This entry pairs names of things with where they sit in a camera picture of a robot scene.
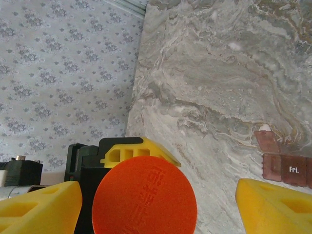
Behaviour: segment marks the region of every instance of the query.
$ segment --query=orange circular cap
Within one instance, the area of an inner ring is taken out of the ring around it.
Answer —
[[[196,219],[196,198],[185,175],[153,156],[112,168],[92,207],[95,234],[193,234]]]

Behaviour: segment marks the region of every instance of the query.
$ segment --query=red plastic piece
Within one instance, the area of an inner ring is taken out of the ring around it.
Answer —
[[[259,147],[264,153],[280,153],[279,145],[273,131],[254,131]]]
[[[95,234],[193,234],[197,205],[185,175],[151,156],[119,163],[94,197]]]
[[[264,179],[281,182],[281,156],[264,154],[262,157],[262,177]]]

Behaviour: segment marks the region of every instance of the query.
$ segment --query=marble slab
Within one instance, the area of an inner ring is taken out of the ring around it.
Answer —
[[[196,234],[245,233],[235,189],[240,178],[264,181],[253,135],[262,124],[282,153],[311,156],[311,9],[309,0],[148,4],[127,136],[180,160],[198,203]]]

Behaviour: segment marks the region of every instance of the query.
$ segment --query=yellow plastic bracket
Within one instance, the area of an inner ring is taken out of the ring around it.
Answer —
[[[311,234],[312,195],[240,179],[236,202],[247,234]]]
[[[113,168],[120,162],[137,156],[156,156],[167,160],[177,167],[181,163],[161,144],[142,137],[143,143],[141,144],[120,144],[114,145],[106,154],[105,158],[101,159],[105,168]]]
[[[0,201],[0,234],[73,234],[81,205],[76,181]]]

